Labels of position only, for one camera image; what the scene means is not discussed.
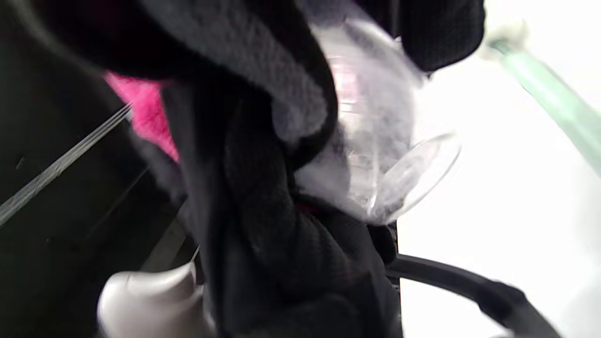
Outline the person's right hand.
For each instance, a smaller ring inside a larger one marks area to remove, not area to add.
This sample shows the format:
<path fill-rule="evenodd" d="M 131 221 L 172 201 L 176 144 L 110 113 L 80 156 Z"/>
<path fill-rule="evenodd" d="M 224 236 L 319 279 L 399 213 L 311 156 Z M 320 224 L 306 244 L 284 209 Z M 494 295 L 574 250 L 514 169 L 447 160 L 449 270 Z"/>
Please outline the person's right hand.
<path fill-rule="evenodd" d="M 399 300 L 369 227 L 318 193 L 350 187 L 339 99 L 317 29 L 395 15 L 422 75 L 485 32 L 482 0 L 172 0 L 148 13 L 194 54 L 164 90 L 208 309 L 229 336 L 388 338 Z"/>

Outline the person's left hand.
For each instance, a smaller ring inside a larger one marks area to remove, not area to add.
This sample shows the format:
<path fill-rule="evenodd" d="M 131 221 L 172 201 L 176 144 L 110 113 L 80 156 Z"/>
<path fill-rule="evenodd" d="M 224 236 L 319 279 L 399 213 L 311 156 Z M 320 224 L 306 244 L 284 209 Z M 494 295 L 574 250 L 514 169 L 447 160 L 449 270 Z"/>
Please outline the person's left hand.
<path fill-rule="evenodd" d="M 192 52 L 137 0 L 15 0 L 13 6 L 40 41 L 85 65 L 152 80 L 193 69 Z"/>

